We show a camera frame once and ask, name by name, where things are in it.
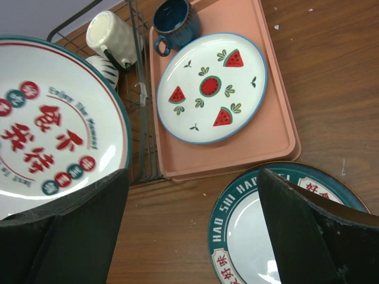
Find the chinese text plate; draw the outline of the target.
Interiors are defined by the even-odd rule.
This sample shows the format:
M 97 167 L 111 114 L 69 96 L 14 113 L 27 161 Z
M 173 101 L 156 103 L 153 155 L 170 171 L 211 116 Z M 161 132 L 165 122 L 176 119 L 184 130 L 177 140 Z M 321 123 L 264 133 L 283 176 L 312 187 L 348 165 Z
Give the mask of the chinese text plate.
M 75 53 L 1 37 L 1 218 L 130 164 L 131 129 L 114 88 Z

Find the white bowl orange rim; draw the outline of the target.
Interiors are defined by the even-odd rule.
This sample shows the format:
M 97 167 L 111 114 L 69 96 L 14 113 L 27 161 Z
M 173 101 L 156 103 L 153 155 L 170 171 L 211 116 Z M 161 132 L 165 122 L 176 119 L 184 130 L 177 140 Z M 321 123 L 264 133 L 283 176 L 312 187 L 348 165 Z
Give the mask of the white bowl orange rim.
M 87 57 L 85 60 L 103 75 L 113 89 L 117 88 L 120 72 L 108 59 L 99 55 L 93 55 Z

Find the green rim hao shi plate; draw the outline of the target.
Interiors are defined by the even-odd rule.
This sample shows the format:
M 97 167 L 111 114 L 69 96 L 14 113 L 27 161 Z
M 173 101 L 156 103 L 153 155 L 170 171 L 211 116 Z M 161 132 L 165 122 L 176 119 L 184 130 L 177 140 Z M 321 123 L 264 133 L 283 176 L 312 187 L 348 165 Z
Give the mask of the green rim hao shi plate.
M 338 178 L 299 162 L 262 164 L 282 178 L 339 204 L 368 212 Z M 232 180 L 219 195 L 208 226 L 208 251 L 221 283 L 280 283 L 257 186 L 260 166 Z

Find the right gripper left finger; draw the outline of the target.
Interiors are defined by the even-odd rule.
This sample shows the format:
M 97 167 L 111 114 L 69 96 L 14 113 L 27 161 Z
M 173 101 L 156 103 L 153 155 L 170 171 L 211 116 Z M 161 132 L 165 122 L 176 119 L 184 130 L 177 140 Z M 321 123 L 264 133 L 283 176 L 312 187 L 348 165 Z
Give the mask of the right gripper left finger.
M 1 221 L 1 283 L 106 283 L 129 173 L 106 177 Z

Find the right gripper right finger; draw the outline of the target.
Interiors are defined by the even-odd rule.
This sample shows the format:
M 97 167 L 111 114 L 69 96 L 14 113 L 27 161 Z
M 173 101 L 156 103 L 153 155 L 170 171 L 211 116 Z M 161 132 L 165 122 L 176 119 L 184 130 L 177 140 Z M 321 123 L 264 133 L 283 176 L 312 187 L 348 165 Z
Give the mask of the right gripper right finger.
M 378 216 L 311 193 L 267 168 L 258 193 L 282 283 L 378 283 Z

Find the cream mug black handle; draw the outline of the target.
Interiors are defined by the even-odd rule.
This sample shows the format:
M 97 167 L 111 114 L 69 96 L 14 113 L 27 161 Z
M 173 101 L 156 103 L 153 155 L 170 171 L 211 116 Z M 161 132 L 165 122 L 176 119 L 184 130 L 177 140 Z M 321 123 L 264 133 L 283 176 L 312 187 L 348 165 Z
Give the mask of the cream mug black handle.
M 128 72 L 137 62 L 133 28 L 111 11 L 102 11 L 91 20 L 86 43 L 120 72 Z

